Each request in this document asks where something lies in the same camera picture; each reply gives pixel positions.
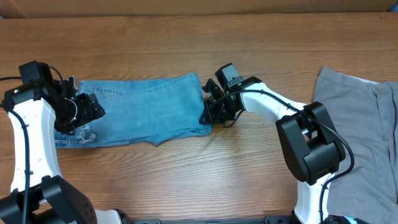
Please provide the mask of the light blue denim jeans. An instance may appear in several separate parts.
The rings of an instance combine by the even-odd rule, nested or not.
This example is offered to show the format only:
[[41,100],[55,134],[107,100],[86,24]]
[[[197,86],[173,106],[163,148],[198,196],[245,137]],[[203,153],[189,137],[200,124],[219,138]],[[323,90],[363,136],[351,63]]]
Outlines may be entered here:
[[199,122],[204,102],[196,73],[154,80],[82,80],[80,91],[95,94],[105,114],[73,136],[54,132],[57,148],[159,145],[211,133],[209,124]]

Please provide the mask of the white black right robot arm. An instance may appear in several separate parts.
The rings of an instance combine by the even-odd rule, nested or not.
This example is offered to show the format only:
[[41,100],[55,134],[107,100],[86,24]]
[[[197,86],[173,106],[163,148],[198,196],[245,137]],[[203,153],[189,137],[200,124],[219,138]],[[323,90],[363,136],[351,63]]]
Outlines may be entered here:
[[208,94],[201,124],[234,124],[247,111],[274,123],[284,161],[297,179],[298,198],[288,223],[331,223],[329,185],[345,159],[343,141],[324,105],[289,100],[256,77],[243,78],[229,63],[202,90]]

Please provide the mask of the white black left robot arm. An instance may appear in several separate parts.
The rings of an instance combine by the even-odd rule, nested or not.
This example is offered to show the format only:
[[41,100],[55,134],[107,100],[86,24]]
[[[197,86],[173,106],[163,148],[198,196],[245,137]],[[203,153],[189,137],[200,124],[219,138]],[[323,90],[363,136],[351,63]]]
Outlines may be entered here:
[[14,131],[15,169],[9,196],[1,199],[4,223],[129,223],[119,209],[97,210],[60,172],[54,132],[104,116],[94,94],[82,93],[74,77],[55,80],[55,67],[31,61],[19,66],[22,85],[5,92],[1,108]]

